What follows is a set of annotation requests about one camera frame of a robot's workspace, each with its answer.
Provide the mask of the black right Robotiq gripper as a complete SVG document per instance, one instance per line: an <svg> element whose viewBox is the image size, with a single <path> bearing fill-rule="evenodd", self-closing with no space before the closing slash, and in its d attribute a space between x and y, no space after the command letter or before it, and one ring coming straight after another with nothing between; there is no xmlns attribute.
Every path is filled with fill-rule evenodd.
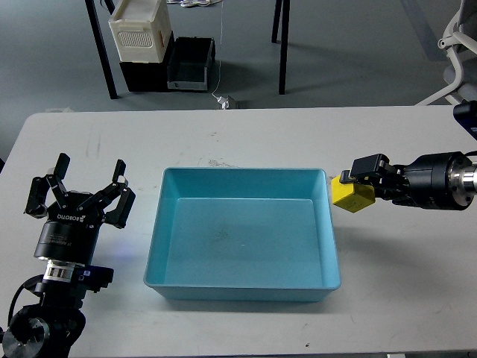
<svg viewBox="0 0 477 358"><path fill-rule="evenodd" d="M341 184L368 185L387 173L389 158L372 154L353 161L338 177ZM395 205L427 210L465 210L474 199L474 163L461 153L424 154L401 170L404 186L391 199Z"/></svg>

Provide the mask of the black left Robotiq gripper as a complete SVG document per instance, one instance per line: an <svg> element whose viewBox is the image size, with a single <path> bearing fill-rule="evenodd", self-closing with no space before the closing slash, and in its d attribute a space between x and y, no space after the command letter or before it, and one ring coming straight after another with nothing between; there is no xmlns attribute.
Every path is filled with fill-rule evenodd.
<svg viewBox="0 0 477 358"><path fill-rule="evenodd" d="M92 262L99 228L110 224L126 226L136 198L124 176L126 163L117 160L111 183L95 194L67 194L63 179L70 157L60 153L55 167L43 177L32 179L25 213L36 219L47 216L34 257L88 266ZM51 190L56 202L46 206Z"/></svg>

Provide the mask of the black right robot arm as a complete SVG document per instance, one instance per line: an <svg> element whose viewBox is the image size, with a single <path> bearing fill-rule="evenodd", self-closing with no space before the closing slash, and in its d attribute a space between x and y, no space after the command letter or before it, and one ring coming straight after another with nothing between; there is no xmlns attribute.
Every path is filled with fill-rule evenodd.
<svg viewBox="0 0 477 358"><path fill-rule="evenodd" d="M424 154L408 165L390 164L384 154L353 161L332 179L332 203L356 213L377 198L425 210L467 209L476 197L475 151Z"/></svg>

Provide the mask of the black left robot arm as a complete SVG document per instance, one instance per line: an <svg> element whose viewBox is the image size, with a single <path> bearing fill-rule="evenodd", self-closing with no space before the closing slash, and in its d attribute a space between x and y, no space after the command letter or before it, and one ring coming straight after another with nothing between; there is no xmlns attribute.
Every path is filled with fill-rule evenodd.
<svg viewBox="0 0 477 358"><path fill-rule="evenodd" d="M34 252L46 268L14 294L26 289L39 301L20 310L10 306L1 332L5 357L67 357L86 326L80 311L86 293L113 281L113 269L94 266L92 258L101 226L122 229L132 209L136 196L124 177L126 164L118 160L110 184L90 193L65 188L69 162L60 154L56 166L31 183L25 213L46 220Z"/></svg>

